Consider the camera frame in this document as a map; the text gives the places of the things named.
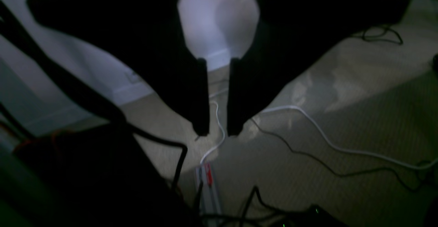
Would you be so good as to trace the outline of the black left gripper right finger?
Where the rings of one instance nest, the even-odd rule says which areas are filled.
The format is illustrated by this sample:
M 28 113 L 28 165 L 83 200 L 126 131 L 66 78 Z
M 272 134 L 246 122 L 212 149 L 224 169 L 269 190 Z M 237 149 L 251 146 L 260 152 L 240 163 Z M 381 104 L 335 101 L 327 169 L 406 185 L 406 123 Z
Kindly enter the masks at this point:
M 256 0 L 248 51 L 230 62 L 227 133 L 238 136 L 289 82 L 345 38 L 396 24 L 411 0 Z

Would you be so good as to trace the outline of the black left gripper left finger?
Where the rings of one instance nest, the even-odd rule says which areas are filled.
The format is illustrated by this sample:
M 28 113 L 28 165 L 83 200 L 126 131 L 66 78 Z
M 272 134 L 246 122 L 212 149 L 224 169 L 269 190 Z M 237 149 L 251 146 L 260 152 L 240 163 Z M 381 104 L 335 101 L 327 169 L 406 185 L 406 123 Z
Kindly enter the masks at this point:
M 141 77 L 198 136 L 209 133 L 206 60 L 186 46 L 179 0 L 27 0 L 42 26 L 108 52 Z

